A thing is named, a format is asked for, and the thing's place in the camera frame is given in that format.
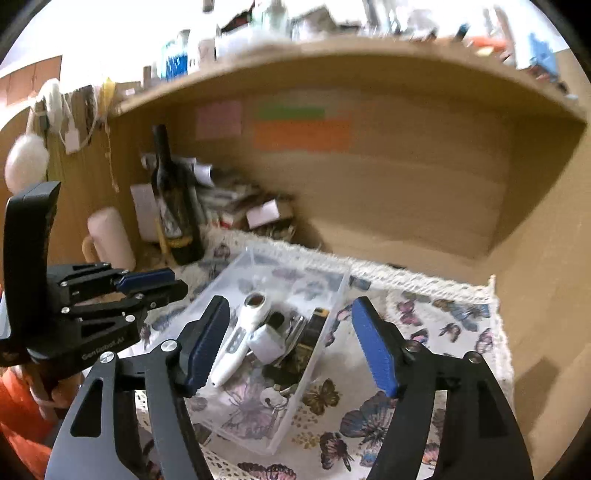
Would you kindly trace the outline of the white handheld massager device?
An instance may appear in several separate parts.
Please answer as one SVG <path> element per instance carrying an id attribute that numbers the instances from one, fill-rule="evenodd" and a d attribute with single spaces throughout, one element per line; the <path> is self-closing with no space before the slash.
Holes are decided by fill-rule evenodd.
<path id="1" fill-rule="evenodd" d="M 271 300 L 263 293 L 252 292 L 245 297 L 238 310 L 235 329 L 221 346 L 218 358 L 211 369 L 209 380 L 214 388 L 222 387 L 242 365 L 249 352 L 249 336 L 266 320 L 270 307 Z"/>

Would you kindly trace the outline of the white charger plug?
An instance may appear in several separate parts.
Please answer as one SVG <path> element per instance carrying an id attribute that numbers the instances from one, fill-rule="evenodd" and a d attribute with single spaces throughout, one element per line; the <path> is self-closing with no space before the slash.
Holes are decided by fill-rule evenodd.
<path id="1" fill-rule="evenodd" d="M 250 351 L 263 365 L 269 365 L 283 357 L 283 336 L 270 325 L 263 325 L 249 335 L 247 339 Z"/>

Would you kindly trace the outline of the clear plastic organizer bin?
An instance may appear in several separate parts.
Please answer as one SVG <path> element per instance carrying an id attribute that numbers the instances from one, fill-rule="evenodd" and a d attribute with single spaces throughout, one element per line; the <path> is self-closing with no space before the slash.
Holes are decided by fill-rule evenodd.
<path id="1" fill-rule="evenodd" d="M 279 249 L 249 248 L 185 270 L 187 300 L 149 315 L 140 346 L 176 338 L 214 296 L 230 320 L 189 416 L 256 454 L 276 452 L 322 355 L 349 281 L 349 267 Z"/>

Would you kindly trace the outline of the silver metal tube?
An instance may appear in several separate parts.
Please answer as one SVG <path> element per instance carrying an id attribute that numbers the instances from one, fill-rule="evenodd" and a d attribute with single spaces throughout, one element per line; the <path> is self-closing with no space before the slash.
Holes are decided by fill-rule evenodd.
<path id="1" fill-rule="evenodd" d="M 304 327 L 308 324 L 308 318 L 304 315 L 294 313 L 290 315 L 290 322 L 288 322 L 287 330 L 283 332 L 283 346 L 284 353 L 290 353 L 294 346 L 297 344 L 298 338 L 301 336 L 301 332 Z"/>

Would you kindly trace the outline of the cream ceramic mug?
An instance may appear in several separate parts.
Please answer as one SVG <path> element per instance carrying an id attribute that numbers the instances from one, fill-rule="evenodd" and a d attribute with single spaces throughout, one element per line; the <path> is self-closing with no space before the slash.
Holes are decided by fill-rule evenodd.
<path id="1" fill-rule="evenodd" d="M 87 263 L 109 263 L 113 268 L 132 271 L 136 261 L 122 218 L 114 207 L 94 212 L 87 219 L 88 234 L 81 249 Z"/>

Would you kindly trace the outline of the yellow stick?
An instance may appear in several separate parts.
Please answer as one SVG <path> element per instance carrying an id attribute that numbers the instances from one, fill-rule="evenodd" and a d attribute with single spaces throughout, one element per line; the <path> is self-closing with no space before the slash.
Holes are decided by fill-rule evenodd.
<path id="1" fill-rule="evenodd" d="M 161 252 L 162 263 L 164 265 L 168 266 L 169 265 L 169 248 L 168 248 L 166 239 L 164 237 L 160 218 L 156 217 L 154 219 L 154 223 L 155 223 L 155 230 L 156 230 L 157 238 L 158 238 L 158 245 L 159 245 L 160 252 Z"/>

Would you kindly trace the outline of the white note paper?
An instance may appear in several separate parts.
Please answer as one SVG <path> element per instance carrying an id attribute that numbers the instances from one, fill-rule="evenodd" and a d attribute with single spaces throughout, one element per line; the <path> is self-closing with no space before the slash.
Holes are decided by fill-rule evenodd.
<path id="1" fill-rule="evenodd" d="M 147 243 L 157 243 L 158 233 L 155 220 L 158 218 L 158 210 L 151 185 L 131 185 L 130 193 L 141 240 Z"/>

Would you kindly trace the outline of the butterfly print lace cloth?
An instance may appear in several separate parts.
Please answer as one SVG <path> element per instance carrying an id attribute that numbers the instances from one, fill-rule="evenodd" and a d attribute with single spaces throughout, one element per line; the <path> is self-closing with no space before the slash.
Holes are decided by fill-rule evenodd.
<path id="1" fill-rule="evenodd" d="M 492 285 L 214 232 L 150 314 L 145 353 L 228 298 L 230 326 L 189 426 L 218 479 L 523 479 Z"/>

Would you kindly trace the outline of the white fluffy pompom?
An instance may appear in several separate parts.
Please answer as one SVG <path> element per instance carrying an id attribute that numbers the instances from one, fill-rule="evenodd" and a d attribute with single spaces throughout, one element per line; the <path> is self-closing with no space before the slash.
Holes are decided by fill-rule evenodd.
<path id="1" fill-rule="evenodd" d="M 4 169 L 8 190 L 17 194 L 42 182 L 47 173 L 49 152 L 43 139 L 36 134 L 21 135 L 11 148 Z"/>

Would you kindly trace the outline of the stack of books and papers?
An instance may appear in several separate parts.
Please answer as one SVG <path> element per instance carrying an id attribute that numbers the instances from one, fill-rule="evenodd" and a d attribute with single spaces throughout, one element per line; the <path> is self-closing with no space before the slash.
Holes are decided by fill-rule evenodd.
<path id="1" fill-rule="evenodd" d="M 270 236 L 293 231 L 294 208 L 290 197 L 267 192 L 235 171 L 200 162 L 195 157 L 173 156 L 184 170 L 190 201 L 198 225 L 229 230 L 263 230 Z M 249 229 L 246 212 L 270 200 L 280 204 L 280 220 Z"/>

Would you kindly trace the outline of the small white pink box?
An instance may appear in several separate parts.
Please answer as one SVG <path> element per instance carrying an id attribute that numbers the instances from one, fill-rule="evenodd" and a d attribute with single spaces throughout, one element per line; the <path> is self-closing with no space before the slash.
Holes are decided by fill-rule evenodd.
<path id="1" fill-rule="evenodd" d="M 256 229 L 263 225 L 280 220 L 280 204 L 276 200 L 270 200 L 246 212 L 246 221 L 249 229 Z"/>

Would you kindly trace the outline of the pink sticky note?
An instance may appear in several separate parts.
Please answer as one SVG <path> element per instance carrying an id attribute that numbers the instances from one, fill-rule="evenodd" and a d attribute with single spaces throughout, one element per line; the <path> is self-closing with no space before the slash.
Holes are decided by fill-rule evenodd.
<path id="1" fill-rule="evenodd" d="M 242 102 L 213 102 L 197 109 L 195 136 L 198 141 L 221 140 L 242 135 Z"/>

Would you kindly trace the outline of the blue beads glass bottle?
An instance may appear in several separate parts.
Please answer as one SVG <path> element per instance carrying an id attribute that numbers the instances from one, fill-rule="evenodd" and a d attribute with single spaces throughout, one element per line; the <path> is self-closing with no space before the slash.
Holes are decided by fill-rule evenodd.
<path id="1" fill-rule="evenodd" d="M 167 81 L 184 76 L 188 70 L 187 43 L 190 30 L 181 30 L 165 46 L 164 73 Z"/>

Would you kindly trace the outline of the green sticky note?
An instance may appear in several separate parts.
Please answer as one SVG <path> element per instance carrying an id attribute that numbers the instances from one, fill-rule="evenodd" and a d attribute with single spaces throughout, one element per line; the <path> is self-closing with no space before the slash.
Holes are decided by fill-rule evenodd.
<path id="1" fill-rule="evenodd" d="M 325 109 L 314 106 L 266 105 L 257 110 L 256 118 L 263 121 L 324 120 Z"/>

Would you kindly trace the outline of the wooden shelf board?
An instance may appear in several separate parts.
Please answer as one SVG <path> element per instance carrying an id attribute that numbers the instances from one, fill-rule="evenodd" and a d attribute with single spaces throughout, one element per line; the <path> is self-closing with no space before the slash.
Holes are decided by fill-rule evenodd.
<path id="1" fill-rule="evenodd" d="M 557 88 L 461 45 L 353 36 L 228 57 L 136 94 L 112 114 L 295 88 L 417 94 L 510 114 L 587 121 L 583 107 Z"/>

